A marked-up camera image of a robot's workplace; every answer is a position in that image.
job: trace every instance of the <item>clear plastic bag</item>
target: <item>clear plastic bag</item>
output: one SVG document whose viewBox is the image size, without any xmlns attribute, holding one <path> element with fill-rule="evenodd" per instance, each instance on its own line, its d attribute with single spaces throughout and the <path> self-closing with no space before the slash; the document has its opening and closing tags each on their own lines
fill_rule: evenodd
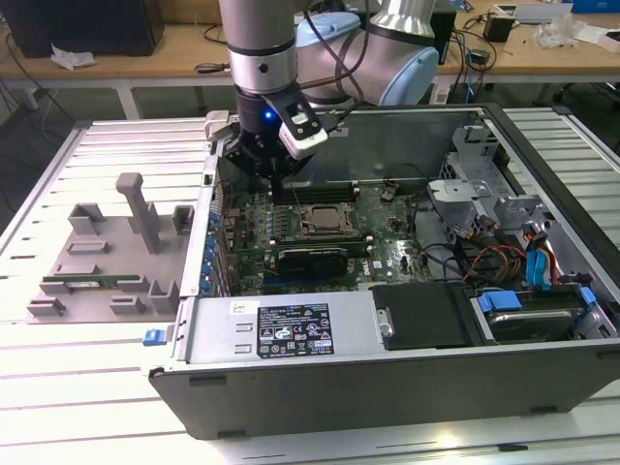
<svg viewBox="0 0 620 465">
<path fill-rule="evenodd" d="M 573 15 L 553 18 L 549 24 L 540 24 L 534 32 L 534 41 L 542 48 L 574 46 L 574 37 L 585 26 L 585 22 L 576 21 Z"/>
</svg>

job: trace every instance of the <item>wooden workbench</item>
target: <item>wooden workbench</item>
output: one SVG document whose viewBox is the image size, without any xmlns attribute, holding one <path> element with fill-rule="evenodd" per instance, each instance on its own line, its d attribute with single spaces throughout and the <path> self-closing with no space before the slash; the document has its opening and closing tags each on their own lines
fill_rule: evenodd
<svg viewBox="0 0 620 465">
<path fill-rule="evenodd" d="M 469 18 L 488 11 L 492 0 L 474 0 L 475 10 L 457 16 L 460 27 Z M 620 27 L 620 15 L 577 15 L 591 25 Z M 485 76 L 487 82 L 599 82 L 620 80 L 620 54 L 613 54 L 599 46 L 579 43 L 578 46 L 564 46 L 544 49 L 533 40 L 535 26 L 521 25 L 511 32 L 506 44 L 497 44 L 497 62 Z M 481 34 L 482 25 L 472 32 Z M 13 62 L 6 50 L 4 37 L 0 33 L 0 77 L 11 87 L 34 87 Z M 468 37 L 468 45 L 476 48 L 487 46 L 474 37 Z M 196 26 L 167 25 L 164 38 L 151 56 L 97 56 L 97 64 L 87 68 L 68 71 L 47 58 L 26 59 L 19 54 L 25 69 L 34 78 L 48 87 L 111 87 L 118 92 L 121 104 L 128 118 L 140 117 L 140 111 L 133 99 L 132 89 L 136 87 L 159 86 L 208 86 L 232 83 L 230 75 L 219 74 L 197 76 L 196 65 L 202 62 L 228 62 L 224 46 L 205 41 Z M 446 63 L 439 68 L 434 82 L 438 84 L 433 93 L 434 102 L 450 89 L 460 68 L 458 48 L 450 46 Z"/>
</svg>

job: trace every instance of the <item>black box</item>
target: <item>black box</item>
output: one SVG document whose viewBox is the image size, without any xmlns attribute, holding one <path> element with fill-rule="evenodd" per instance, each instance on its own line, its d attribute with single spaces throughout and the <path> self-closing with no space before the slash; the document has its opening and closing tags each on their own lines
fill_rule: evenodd
<svg viewBox="0 0 620 465">
<path fill-rule="evenodd" d="M 144 56 L 164 34 L 158 0 L 0 0 L 15 43 L 28 58 L 51 44 L 95 55 Z"/>
<path fill-rule="evenodd" d="M 504 43 L 511 34 L 514 17 L 489 15 L 482 35 L 489 42 Z"/>
</svg>

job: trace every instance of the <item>black connector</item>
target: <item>black connector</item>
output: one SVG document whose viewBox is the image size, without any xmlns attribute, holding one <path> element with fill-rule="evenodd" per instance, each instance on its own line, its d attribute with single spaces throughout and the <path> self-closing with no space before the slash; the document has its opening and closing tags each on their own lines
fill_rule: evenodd
<svg viewBox="0 0 620 465">
<path fill-rule="evenodd" d="M 536 234 L 534 237 L 530 239 L 530 241 L 527 244 L 527 247 L 525 248 L 525 251 L 532 252 L 533 250 L 538 249 L 546 242 L 547 238 L 548 238 L 548 235 L 546 232 L 544 231 L 539 232 L 538 234 Z"/>
</svg>

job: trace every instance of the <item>blue drive bracket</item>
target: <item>blue drive bracket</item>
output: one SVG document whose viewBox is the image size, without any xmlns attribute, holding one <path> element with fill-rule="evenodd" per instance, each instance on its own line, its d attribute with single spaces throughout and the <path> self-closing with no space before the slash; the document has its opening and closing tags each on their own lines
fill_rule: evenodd
<svg viewBox="0 0 620 465">
<path fill-rule="evenodd" d="M 525 268 L 525 280 L 530 286 L 540 286 L 545 290 L 551 288 L 544 282 L 546 270 L 546 255 L 540 250 L 532 250 L 527 253 L 527 265 Z"/>
<path fill-rule="evenodd" d="M 490 291 L 478 297 L 482 313 L 520 310 L 523 305 L 514 291 Z"/>
</svg>

